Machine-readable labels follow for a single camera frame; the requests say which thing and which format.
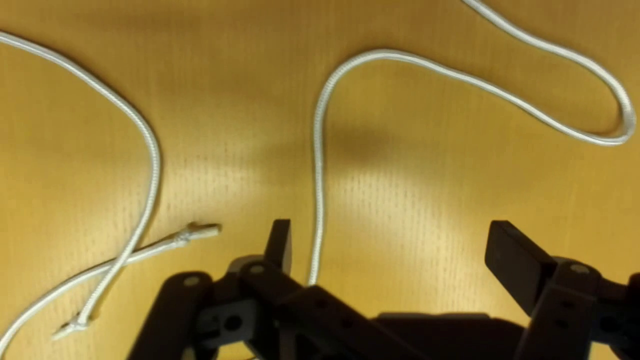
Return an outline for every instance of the wood grain surface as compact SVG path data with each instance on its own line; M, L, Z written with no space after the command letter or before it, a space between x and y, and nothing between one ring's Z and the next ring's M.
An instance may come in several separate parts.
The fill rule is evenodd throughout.
M490 0L523 28L577 48L640 104L640 2ZM8 360L119 360L163 280L222 277L293 218L294 277L313 242L313 112L348 57L401 48L496 83L582 131L619 123L582 68L532 50L453 0L5 0L0 28L96 72L151 121L163 200L145 242L186 222L222 236L129 268L91 333L50 343L96 283L36 316ZM148 183L127 118L70 74L0 46L0 324L67 277L115 257ZM364 314L490 313L524 322L483 264L489 224L513 220L555 255L624 283L640 271L640 140L568 140L465 84L371 65L337 91L327 124L322 284ZM222 359L246 359L228 350ZM594 359L612 359L597 349Z

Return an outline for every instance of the robotic arm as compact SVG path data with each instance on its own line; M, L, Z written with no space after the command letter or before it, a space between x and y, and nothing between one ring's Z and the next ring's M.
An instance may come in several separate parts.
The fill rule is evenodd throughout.
M588 264L553 259L511 222L492 222L487 267L532 319L489 314L364 319L291 271L291 222L277 220L262 257L220 280L182 273L164 283L130 360L212 360L244 343L264 360L587 360L593 343L640 360L640 274L626 287Z

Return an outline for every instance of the wooden table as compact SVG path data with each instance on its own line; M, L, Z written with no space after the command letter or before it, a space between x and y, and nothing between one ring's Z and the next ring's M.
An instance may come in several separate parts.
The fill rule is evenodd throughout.
M490 0L523 28L590 54L640 104L640 2ZM8 360L124 359L164 278L222 277L293 218L294 277L313 244L313 112L325 79L369 48L411 50L496 83L582 131L617 104L582 68L532 50L450 0L7 0L0 28L78 60L151 121L164 151L146 244L186 222L222 236L129 268L91 333L50 334L94 283L63 297ZM115 257L148 183L135 126L77 79L0 48L0 324L67 277ZM597 148L465 84L371 65L327 126L322 284L364 314L472 313L524 322L483 264L490 220L624 283L640 271L640 140ZM242 359L231 350L224 359ZM594 359L612 359L597 349Z

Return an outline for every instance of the white cable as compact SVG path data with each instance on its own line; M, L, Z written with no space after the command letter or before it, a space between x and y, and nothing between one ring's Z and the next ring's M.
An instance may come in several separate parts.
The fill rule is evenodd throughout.
M417 54L408 54L408 53L401 53L401 50L371 50L364 54L358 54L347 63L342 63L333 74L330 79L325 83L322 92L319 97L316 102L316 112L315 112L315 242L313 242L313 260L311 260L311 271L309 271L309 284L316 284L319 277L321 277L321 268L322 268L322 244L325 244L325 218L327 218L327 205L325 205L325 118L327 118L327 109L328 109L328 101L337 88L337 84L354 68L364 67L369 63L378 63L378 60L391 60L391 63L402 63L402 65L413 65L419 68L426 68L433 71L436 74L443 74L447 79L453 81L461 81L466 83L470 86L477 86L489 95L495 95L507 102L511 102L513 107L524 111L527 115L530 115L532 118L537 118L538 123L570 136L582 142L590 142L597 147L620 147L624 145L636 128L636 115L632 109L632 102L626 95L626 91L622 88L622 84L609 74L601 65L597 65L594 60L568 50L568 48L560 48L556 44L550 44L547 40L534 39L532 35L527 35L523 30L518 30L515 25L507 23L502 17L499 17L495 10L490 10L489 7L485 7L480 0L465 0L472 10L477 10L483 18L487 18L489 23L492 23L495 26L499 26L502 32L515 37L521 43L527 43L529 46L534 46L538 50L545 53L553 53L560 59L567 59L570 63L580 65L582 68L590 71L594 76L599 76L615 95L615 99L619 101L620 107L620 115L622 115L622 126L620 132L617 136L599 136L599 135L590 135L590 132L580 132L577 128L570 128L567 124L562 124L560 121L548 116L547 112L543 112L541 109L532 107L530 102L487 83L480 81L477 76L447 68L443 65L436 65L433 60L420 59Z
M146 249L136 250L130 259L127 259L127 264L142 263L142 260L155 259L163 252L184 249L184 246L192 244L194 241L215 239L218 235L220 235L218 226L189 226L175 236L169 236L169 239L158 241ZM58 287L48 291L44 297L40 297L36 303L32 303L28 308L24 308L24 313L8 327L8 331L0 338L0 360L5 360L5 355L11 347L11 343L16 338L16 334L21 333L21 328L28 321L32 321L38 313L43 313L48 304L53 304L65 293L72 291L74 287L78 287L98 274L105 274L108 268L112 268L115 263L116 260L112 259L112 260L106 260L103 264L96 264L92 268L78 273L77 277L61 283Z
M68 71L70 74L80 79L84 84L89 84L92 91L103 95L108 102L112 102L116 109L120 109L129 116L129 121L141 131L141 136L145 138L148 155L151 155L151 184L148 184L148 195L146 195L146 202L145 202L142 215L138 218L138 224L135 226L129 242L124 244L122 252L119 255L119 259L115 260L115 264L111 267L106 277L98 283L98 287L89 297L89 301L82 306L82 311L78 313L78 316L74 316L67 324L70 331L84 331L84 328L89 328L91 316L92 316L94 308L98 306L101 298L106 294L111 284L116 280L119 273L122 271L129 257L138 246L138 242L141 242L141 239L152 218L152 213L155 213L155 206L158 200L158 193L160 193L160 166L163 166L160 147L158 147L158 140L156 140L152 128L148 126L148 123L142 118L142 115L138 115L138 111L132 104L129 104L120 95L116 95L112 88L103 84L96 76L86 72L82 67L72 63L70 59L67 59L50 48L44 48L40 44L7 35L7 32L0 32L0 44L7 44L12 48L31 53L38 59L44 59L44 60Z

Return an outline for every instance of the cable tip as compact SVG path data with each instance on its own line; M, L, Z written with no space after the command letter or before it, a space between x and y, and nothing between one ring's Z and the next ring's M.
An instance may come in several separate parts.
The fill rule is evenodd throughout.
M191 241L215 239L220 230L218 224L191 224Z
M89 324L82 324L78 321L67 322L58 328L58 333L53 336L55 343L74 334L74 333L84 333L89 331Z

